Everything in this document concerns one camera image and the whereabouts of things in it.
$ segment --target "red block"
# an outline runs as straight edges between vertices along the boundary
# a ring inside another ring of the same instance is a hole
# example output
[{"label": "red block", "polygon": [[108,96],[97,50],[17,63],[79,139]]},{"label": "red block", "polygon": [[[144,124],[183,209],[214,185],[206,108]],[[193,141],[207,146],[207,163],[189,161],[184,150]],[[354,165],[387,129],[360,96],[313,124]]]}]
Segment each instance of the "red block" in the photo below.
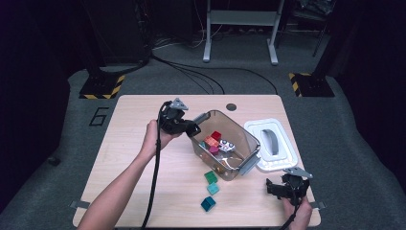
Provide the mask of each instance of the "red block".
[{"label": "red block", "polygon": [[221,133],[214,131],[211,135],[216,141],[219,141],[221,139]]}]

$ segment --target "human arm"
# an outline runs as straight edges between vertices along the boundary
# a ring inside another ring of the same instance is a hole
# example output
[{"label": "human arm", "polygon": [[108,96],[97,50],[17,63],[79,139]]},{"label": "human arm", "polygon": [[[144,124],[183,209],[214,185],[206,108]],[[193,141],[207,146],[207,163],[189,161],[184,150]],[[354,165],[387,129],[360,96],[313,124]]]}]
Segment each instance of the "human arm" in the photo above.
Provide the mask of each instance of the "human arm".
[{"label": "human arm", "polygon": [[[286,219],[289,219],[290,216],[295,212],[295,207],[290,203],[290,200],[287,198],[281,198],[283,202],[284,216]],[[296,217],[293,222],[289,225],[289,230],[305,230],[307,229],[308,224],[310,223],[311,214],[313,209],[308,202],[307,196],[302,198],[301,206],[296,213]]]},{"label": "human arm", "polygon": [[[111,230],[114,228],[146,165],[156,153],[157,128],[155,120],[149,122],[140,152],[131,164],[96,197],[81,219],[78,229]],[[169,135],[163,131],[160,133],[161,149],[173,138],[179,136],[179,134]]]}]

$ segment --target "transparent storage container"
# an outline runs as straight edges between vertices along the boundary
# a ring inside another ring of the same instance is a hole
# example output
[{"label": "transparent storage container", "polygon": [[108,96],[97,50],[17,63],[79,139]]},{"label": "transparent storage container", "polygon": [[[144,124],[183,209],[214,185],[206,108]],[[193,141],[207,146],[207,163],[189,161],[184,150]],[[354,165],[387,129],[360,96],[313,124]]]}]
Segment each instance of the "transparent storage container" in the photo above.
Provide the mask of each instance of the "transparent storage container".
[{"label": "transparent storage container", "polygon": [[[199,134],[191,137],[194,153],[222,179],[230,181],[238,174],[246,174],[260,161],[257,138],[221,111],[210,110],[194,121],[201,129]],[[212,154],[204,141],[215,131],[221,133],[221,140],[234,144],[235,149]]]}]

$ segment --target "small round object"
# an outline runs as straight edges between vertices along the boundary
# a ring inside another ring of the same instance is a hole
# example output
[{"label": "small round object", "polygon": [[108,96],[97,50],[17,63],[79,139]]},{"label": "small round object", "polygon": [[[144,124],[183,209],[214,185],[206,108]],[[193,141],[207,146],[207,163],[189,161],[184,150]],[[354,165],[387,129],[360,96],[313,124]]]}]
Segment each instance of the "small round object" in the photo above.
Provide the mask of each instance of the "small round object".
[{"label": "small round object", "polygon": [[234,111],[234,110],[237,109],[237,106],[236,106],[234,103],[227,103],[226,108],[227,108],[229,111]]}]

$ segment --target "colored block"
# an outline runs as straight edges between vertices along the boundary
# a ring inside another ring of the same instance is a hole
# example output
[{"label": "colored block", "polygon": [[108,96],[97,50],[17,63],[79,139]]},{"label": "colored block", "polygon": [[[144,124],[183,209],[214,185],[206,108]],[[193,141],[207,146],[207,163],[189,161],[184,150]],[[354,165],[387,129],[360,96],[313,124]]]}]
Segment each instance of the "colored block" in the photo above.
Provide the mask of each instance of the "colored block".
[{"label": "colored block", "polygon": [[201,203],[201,206],[206,212],[209,212],[209,210],[211,210],[215,206],[215,201],[212,199],[211,196],[207,196]]},{"label": "colored block", "polygon": [[219,191],[217,184],[216,184],[216,183],[212,183],[212,184],[210,184],[209,186],[207,186],[207,191],[209,191],[209,193],[210,193],[211,195],[216,194],[216,193]]},{"label": "colored block", "polygon": [[207,136],[207,137],[204,139],[204,142],[205,142],[206,144],[208,144],[209,146],[214,146],[214,147],[217,147],[217,146],[218,146],[218,142],[217,142],[213,137],[211,137],[211,136]]},{"label": "colored block", "polygon": [[219,141],[221,139],[221,133],[214,131],[211,135],[216,141]]},{"label": "colored block", "polygon": [[234,151],[236,149],[236,146],[226,140],[220,140],[218,148],[224,153],[229,153],[231,151]]},{"label": "colored block", "polygon": [[209,182],[209,184],[217,182],[217,176],[215,176],[213,171],[204,173],[204,176],[206,177],[207,182]]},{"label": "colored block", "polygon": [[210,147],[209,152],[213,155],[218,155],[218,148],[217,147]]},{"label": "colored block", "polygon": [[206,148],[206,143],[205,142],[200,142],[200,144],[199,144],[203,149],[205,149]]}]

